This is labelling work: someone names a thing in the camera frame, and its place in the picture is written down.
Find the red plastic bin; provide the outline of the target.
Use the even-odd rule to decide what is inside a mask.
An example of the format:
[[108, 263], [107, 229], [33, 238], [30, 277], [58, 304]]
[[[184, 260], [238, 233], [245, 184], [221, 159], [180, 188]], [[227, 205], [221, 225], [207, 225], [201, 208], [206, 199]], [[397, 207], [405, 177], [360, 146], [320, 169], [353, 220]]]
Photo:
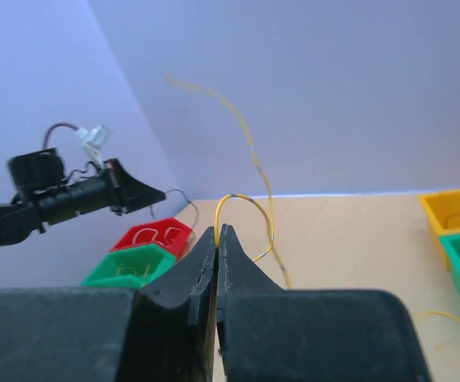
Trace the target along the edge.
[[179, 220], [169, 217], [129, 228], [111, 251], [155, 244], [173, 255], [177, 261], [186, 253], [193, 230]]

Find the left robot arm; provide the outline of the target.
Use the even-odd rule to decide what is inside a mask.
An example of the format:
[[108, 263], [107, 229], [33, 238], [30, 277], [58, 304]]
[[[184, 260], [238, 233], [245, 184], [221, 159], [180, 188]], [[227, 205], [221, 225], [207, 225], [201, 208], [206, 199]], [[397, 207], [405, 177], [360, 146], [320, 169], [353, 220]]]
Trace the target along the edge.
[[89, 161], [84, 170], [65, 174], [61, 156], [51, 148], [13, 157], [7, 165], [16, 194], [0, 204], [0, 247], [100, 209], [121, 216], [166, 199], [161, 190], [132, 177], [116, 158]]

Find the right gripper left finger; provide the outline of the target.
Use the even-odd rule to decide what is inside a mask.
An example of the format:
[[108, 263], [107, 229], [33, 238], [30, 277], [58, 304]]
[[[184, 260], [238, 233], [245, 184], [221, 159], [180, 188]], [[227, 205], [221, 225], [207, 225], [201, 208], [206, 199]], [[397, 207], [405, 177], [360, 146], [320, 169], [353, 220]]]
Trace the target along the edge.
[[0, 381], [210, 381], [216, 248], [152, 283], [0, 289]]

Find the yellow plastic bin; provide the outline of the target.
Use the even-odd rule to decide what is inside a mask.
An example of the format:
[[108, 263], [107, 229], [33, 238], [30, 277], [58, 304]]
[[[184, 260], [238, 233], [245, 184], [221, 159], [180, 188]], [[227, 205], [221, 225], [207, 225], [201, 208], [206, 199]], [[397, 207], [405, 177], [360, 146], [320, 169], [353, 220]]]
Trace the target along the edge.
[[432, 242], [449, 271], [450, 261], [440, 238], [460, 234], [460, 189], [422, 194], [419, 202], [427, 217]]

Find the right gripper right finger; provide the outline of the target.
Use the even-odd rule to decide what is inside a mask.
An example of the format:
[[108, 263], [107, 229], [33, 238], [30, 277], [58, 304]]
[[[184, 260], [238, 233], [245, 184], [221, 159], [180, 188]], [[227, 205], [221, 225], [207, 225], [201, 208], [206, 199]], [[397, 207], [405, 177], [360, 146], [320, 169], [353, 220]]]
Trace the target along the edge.
[[284, 290], [224, 225], [216, 325], [230, 381], [429, 381], [406, 306], [378, 289]]

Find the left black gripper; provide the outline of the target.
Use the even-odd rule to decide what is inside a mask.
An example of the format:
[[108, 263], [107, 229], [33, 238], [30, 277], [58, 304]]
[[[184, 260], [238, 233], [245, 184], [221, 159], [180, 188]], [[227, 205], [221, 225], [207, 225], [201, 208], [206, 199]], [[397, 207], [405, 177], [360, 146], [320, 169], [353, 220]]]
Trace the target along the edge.
[[117, 158], [104, 161], [97, 177], [103, 181], [109, 207], [116, 215], [136, 212], [166, 199], [163, 191], [132, 177]]

